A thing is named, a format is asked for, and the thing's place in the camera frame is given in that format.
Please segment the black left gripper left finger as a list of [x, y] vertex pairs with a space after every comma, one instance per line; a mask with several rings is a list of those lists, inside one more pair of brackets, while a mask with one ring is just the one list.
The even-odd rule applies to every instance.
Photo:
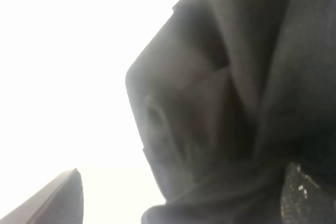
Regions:
[[61, 173], [5, 216], [5, 223], [83, 223], [83, 185], [75, 168]]

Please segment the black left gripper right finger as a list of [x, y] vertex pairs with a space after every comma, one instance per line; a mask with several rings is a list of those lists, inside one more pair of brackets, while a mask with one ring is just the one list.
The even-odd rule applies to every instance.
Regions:
[[286, 168], [280, 204], [283, 223], [335, 223], [335, 187], [314, 179], [299, 164]]

